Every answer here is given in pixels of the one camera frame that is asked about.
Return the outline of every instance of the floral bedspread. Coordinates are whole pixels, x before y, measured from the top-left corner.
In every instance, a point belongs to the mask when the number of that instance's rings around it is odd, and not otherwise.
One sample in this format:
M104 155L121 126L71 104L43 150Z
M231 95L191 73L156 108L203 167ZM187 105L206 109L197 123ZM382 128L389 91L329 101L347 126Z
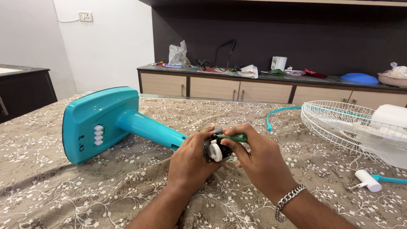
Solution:
M83 165L65 157L61 127L65 107L79 95L0 124L0 229L124 228L166 185L173 151L129 135ZM407 178L405 170L358 159L310 133L299 110L266 115L282 104L140 99L140 112L186 135L217 124L250 123L280 144L296 181L361 228L407 227L407 186L382 183L380 192L358 184L354 169ZM212 174L190 199L178 228L295 228L278 223L274 206L235 167L237 158ZM339 178L330 168L343 176ZM318 174L330 171L328 178Z

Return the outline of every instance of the wooden cabinet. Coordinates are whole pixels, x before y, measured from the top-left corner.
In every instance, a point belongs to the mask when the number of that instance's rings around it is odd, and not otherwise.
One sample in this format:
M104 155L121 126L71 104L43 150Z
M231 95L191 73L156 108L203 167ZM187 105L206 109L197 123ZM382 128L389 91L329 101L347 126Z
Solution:
M383 104L405 107L407 104L407 95L353 91L349 103L371 109L377 109Z
M291 85L240 82L239 100L288 103Z
M351 93L352 93L351 90L297 86L297 89L295 90L293 104L302 105L304 102L314 100L329 100L347 103Z
M186 96L186 76L141 73L144 94Z
M238 99L239 81L191 77L191 97Z
M7 67L18 69L19 66ZM57 101L49 69L27 71L0 74L0 123Z

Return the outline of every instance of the forearm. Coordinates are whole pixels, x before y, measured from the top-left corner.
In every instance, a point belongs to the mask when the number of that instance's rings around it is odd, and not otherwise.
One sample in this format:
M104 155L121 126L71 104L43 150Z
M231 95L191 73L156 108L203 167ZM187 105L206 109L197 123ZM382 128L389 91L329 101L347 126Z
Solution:
M165 187L158 196L142 210L126 229L172 229L192 194Z
M356 228L319 202L306 189L288 201L282 208L282 213L299 229Z

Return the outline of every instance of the blue plastic lid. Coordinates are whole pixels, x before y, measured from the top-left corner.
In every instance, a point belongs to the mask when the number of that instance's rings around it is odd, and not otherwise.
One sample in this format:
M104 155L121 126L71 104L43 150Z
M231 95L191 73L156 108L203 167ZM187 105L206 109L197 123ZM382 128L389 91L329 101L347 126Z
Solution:
M378 84L379 80L371 75L366 75L363 73L348 73L343 76L341 76L341 79L347 80L347 81L352 81L352 82L357 82L357 83L363 83L363 84Z

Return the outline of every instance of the white wall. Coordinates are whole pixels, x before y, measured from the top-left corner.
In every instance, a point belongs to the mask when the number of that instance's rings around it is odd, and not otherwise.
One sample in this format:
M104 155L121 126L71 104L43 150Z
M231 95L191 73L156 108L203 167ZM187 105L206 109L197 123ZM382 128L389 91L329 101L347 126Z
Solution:
M139 89L137 67L154 62L151 7L138 0L54 0L58 19L91 11L94 22L59 23L78 92Z
M58 99L76 93L52 0L0 0L0 63L49 68Z

